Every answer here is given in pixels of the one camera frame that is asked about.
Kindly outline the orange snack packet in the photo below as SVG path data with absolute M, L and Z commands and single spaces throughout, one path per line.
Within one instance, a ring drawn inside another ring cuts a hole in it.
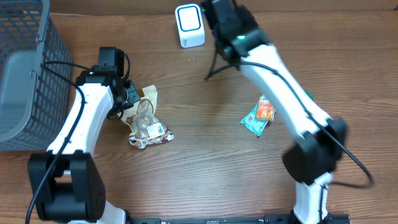
M 275 109 L 270 101 L 262 95 L 257 102 L 256 106 L 256 118 L 263 121 L 273 121 L 275 115 Z

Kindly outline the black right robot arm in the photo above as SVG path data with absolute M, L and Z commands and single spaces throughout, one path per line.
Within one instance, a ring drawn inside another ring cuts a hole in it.
M 296 200 L 288 215 L 266 215 L 264 223 L 349 223 L 326 209 L 328 188 L 342 156 L 346 125 L 332 120 L 298 84 L 276 46 L 245 6 L 235 1 L 203 1 L 216 51 L 252 81 L 271 102 L 294 145 L 282 160 L 295 181 Z

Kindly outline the green lid jar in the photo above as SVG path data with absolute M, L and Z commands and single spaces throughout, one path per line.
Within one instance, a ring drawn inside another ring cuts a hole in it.
M 313 96 L 312 96 L 308 91 L 305 91 L 305 93 L 306 93 L 307 96 L 313 101 Z

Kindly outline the brown transparent snack bag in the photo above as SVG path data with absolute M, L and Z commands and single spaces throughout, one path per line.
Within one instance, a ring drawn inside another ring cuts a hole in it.
M 150 85 L 140 89 L 138 94 L 141 100 L 132 108 L 124 110 L 121 121 L 131 130 L 129 137 L 135 136 L 142 139 L 149 137 L 147 128 L 159 122 L 155 117 L 158 92 L 155 85 Z

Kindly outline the white patterned wrapper packet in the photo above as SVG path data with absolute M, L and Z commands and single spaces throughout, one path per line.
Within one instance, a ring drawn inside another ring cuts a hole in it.
M 145 149 L 147 146 L 172 140 L 174 140 L 174 133 L 161 122 L 139 128 L 134 135 L 129 137 L 129 143 L 138 149 Z

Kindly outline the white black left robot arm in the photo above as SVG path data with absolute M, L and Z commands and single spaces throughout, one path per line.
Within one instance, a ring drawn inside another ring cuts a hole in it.
M 106 119 L 124 116 L 140 101 L 129 79 L 128 55 L 116 47 L 100 47 L 98 63 L 82 67 L 73 82 L 76 95 L 57 137 L 45 153 L 32 154 L 28 174 L 33 197 L 25 222 L 33 211 L 58 223 L 132 223 L 127 210 L 106 199 L 104 183 L 93 160 Z

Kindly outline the teal tissue packet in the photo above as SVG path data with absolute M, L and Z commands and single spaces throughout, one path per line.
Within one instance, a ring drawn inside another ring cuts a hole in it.
M 251 109 L 251 111 L 240 121 L 248 130 L 260 137 L 266 128 L 268 121 L 263 121 L 256 118 L 258 103 Z

